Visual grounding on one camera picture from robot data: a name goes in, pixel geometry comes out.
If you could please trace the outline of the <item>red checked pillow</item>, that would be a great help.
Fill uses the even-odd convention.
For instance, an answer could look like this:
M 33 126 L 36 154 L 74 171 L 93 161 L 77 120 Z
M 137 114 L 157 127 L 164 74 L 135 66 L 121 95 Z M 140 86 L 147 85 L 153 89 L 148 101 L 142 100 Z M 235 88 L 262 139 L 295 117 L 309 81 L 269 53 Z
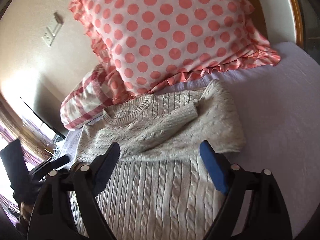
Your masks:
M 99 64 L 88 72 L 63 100 L 60 118 L 68 130 L 80 129 L 101 115 L 103 109 L 121 99 L 121 77 L 110 63 Z

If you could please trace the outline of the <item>pink polka dot pillow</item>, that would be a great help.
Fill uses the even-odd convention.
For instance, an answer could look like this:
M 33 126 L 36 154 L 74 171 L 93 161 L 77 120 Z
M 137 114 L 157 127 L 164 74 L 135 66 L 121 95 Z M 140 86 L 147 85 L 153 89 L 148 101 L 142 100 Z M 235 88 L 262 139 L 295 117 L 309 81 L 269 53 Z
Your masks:
M 275 65 L 248 0 L 71 0 L 103 66 L 106 103 L 121 103 L 207 72 Z

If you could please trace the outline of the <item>dark bedside furniture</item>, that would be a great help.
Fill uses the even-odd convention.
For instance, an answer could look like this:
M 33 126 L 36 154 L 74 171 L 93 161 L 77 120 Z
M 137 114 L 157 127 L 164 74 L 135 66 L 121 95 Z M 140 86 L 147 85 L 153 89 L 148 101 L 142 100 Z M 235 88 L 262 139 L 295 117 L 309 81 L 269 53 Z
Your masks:
M 59 136 L 64 140 L 67 135 L 67 130 L 63 127 L 58 114 L 54 109 L 51 109 L 46 104 L 40 103 L 39 105 L 29 105 L 22 98 L 22 102 L 28 109 L 28 114 L 23 113 L 25 120 L 28 120 L 35 127 L 37 127 L 48 138 L 54 132 L 55 137 Z

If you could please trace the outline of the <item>lilac bed sheet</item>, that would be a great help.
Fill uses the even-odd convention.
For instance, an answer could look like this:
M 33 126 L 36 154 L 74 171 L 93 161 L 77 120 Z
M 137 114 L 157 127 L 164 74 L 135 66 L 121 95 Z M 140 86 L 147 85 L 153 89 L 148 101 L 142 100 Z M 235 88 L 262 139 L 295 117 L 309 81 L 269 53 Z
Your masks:
M 297 236 L 319 205 L 319 65 L 290 42 L 276 49 L 276 66 L 214 72 L 162 93 L 224 83 L 246 137 L 244 149 L 228 157 L 250 171 L 272 171 Z M 197 169 L 191 161 L 119 163 L 98 196 L 117 239 L 202 239 L 223 195 Z

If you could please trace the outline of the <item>beige cable-knit sweater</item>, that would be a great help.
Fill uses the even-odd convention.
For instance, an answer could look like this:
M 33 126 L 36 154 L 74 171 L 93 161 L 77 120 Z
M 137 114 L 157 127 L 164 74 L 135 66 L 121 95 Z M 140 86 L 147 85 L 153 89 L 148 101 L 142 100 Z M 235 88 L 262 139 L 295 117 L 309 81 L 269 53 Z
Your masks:
M 216 153 L 245 145 L 232 96 L 218 80 L 107 107 L 80 130 L 75 166 L 119 144 L 119 161 L 97 196 L 117 239 L 202 239 L 223 202 L 200 157 L 203 141 Z

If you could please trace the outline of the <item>white wall socket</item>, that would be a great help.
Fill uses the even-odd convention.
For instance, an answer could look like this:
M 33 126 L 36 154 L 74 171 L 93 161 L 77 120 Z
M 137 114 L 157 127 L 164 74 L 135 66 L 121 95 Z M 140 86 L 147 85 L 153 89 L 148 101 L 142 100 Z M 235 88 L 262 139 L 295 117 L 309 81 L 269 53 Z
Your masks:
M 58 12 L 54 12 L 53 17 L 45 27 L 44 34 L 42 35 L 42 39 L 48 47 L 52 45 L 62 26 L 62 17 L 59 15 Z

